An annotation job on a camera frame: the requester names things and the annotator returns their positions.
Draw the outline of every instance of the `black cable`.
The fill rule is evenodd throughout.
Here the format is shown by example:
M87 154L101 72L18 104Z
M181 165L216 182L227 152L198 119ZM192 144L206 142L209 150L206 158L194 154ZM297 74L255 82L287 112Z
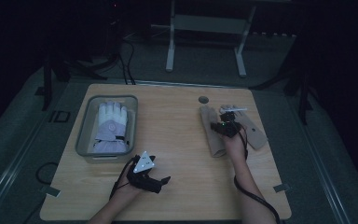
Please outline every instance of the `black cable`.
M42 183L42 184L46 184L46 185L50 185L50 184L51 184L51 181L44 181L44 180L42 180L42 178L40 178L40 176L39 176L39 173L40 173L40 171L41 171L43 168L45 168L45 167L48 166L48 165L58 166L58 163L57 163L57 162L46 162L45 164L43 164L42 166L40 166L40 167L37 169L36 173L34 174L34 176L36 177L37 181L39 181L39 182Z
M123 42L126 43L126 44L128 44L128 45L130 45L130 46L131 46L131 49L132 49L131 55L130 55L130 58L129 58L129 61L128 61L128 63L127 63L127 72L129 73L129 77L130 77L130 80L131 80L131 84L132 84L132 85L136 85L135 80L133 79L133 77L132 77L132 75L131 75L131 70L130 70L130 63L131 63L132 55L133 55L133 53L135 52L135 48L133 47L133 44L132 44L130 41L123 39Z
M275 216L275 221L277 222L277 224L280 224L281 223L281 219L279 218L279 214L278 212L275 210L274 207L272 207L271 204L267 203L264 199L258 197L257 195L247 191L246 189L243 189L240 185L240 183L238 183L238 180L236 178L236 176L234 176L234 184L235 184L235 187L237 187L237 189L245 194L246 196L250 197L251 199L257 201L258 203L261 203L263 204L264 206L267 207L267 209L269 209L269 211L272 212L272 214Z
M121 57L121 54L118 54L118 58L120 59L121 64L123 65L123 78L124 78L124 81L126 82L126 85L128 85L129 83L127 82L125 64L123 62L123 58Z
M240 135L241 141L242 141L243 146L244 146L244 149L245 149L245 159L246 159L246 157L247 157L247 150L248 150L248 149L247 149L247 146L248 146L247 134L246 134L246 132L245 132L245 136L246 136L246 141L245 141L245 139L243 138L242 134L240 133L240 130L238 130L237 126L234 124L234 120L232 120L230 117L228 117L228 119L229 119L229 121L231 122L232 126L233 126L233 127L235 128L235 130L237 131L237 133ZM253 194L253 193L247 191L246 189L243 189L243 188L241 187L240 183L238 183L236 176L234 176L234 184L235 184L235 187L237 187L237 189L238 189L241 193L243 193L243 194L245 194L246 196L252 198L253 200L257 201L258 203L261 203L261 204L263 204L264 206L266 206L267 209L269 209L269 210L272 212L272 214L275 216L275 220L276 220L277 224L280 224L280 223L281 223L281 219L279 218L279 214L278 214L278 212L275 210L275 208L272 207L271 204L267 203L264 199L262 199L262 198L258 197L257 195L255 195L255 194Z
M124 168L123 170L121 171L121 174L120 176L118 177L117 181L115 182L115 185L112 187L112 191L110 192L110 196L109 196L109 200L113 197L113 195L116 193L116 190L119 189L119 188L122 188L126 185L128 185L129 183L127 184L124 184L122 186L118 186L118 182L120 182L120 179L122 178L122 176L124 175L127 167L130 165L131 162L133 162L135 160L134 157L132 157L129 161L127 161L127 163L124 165Z
M35 177L36 177L36 180L39 182L39 183L42 183L42 184L46 184L46 185L50 185L51 184L51 181L45 181L45 180L42 180L42 178L40 178L39 176L39 173L40 171L45 168L46 166L48 165L55 165L55 166L58 166L58 163L57 162L46 162L45 164L41 165L35 172ZM28 223L28 221L31 219L31 217L34 215L34 213L36 213L36 211L42 207L43 205L43 202L45 201L45 199L42 199L40 201L40 203L34 208L34 210L30 213L30 215L28 215L28 217L22 222L23 224L26 224Z

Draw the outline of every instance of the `metal stand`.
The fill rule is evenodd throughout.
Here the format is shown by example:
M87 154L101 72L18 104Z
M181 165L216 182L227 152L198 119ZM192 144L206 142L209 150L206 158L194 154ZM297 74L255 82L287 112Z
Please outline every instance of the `metal stand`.
M168 48L167 64L165 68L166 71L171 72L173 70L173 61L175 53L175 30L190 30L242 35L241 42L234 49L234 53L237 61L239 75L240 77L246 77L246 70L245 65L243 64L242 51L245 45L246 38L249 34L249 30L251 28L254 15L255 7L252 7L247 20L175 14L175 0L172 0L170 45Z

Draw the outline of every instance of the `wooden table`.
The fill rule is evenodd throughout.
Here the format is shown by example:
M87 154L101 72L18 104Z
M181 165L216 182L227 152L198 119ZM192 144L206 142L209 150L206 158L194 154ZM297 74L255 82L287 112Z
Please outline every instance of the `wooden table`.
M77 155L75 144L89 98L123 94L138 98L134 154L141 155L146 150L155 155L156 167L150 176L172 178L160 194L142 193L117 220L240 219L232 165L228 156L211 156L198 99L207 96L208 105L214 108L245 106L247 115L264 132L252 93L243 89L109 84L89 86L51 184L61 195L47 196L41 218L87 220L107 203L124 163L87 163ZM248 148L248 164L255 182L281 219L289 218L291 210L285 192L273 189L282 182L269 144L257 151Z

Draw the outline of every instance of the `table leg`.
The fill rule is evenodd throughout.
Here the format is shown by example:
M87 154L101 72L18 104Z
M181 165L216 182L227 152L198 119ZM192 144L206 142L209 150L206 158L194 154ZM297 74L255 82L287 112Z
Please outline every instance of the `table leg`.
M255 7L252 7L247 22L244 24L242 39L240 44L234 49L235 58L237 60L238 72L240 77L246 77L245 65L243 64L242 51L251 28L252 20L255 15Z
M170 26L170 46L168 48L167 65L165 70L171 72L173 70L173 60L175 56L175 43L174 43L174 32L175 32L175 0L171 1L171 26Z

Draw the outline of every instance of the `white glove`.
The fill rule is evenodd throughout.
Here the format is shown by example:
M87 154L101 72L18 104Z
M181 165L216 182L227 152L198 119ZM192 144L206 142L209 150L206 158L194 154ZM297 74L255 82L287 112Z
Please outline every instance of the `white glove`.
M98 111L98 132L95 136L94 152L125 152L124 141L127 126L127 107L108 101L100 104Z

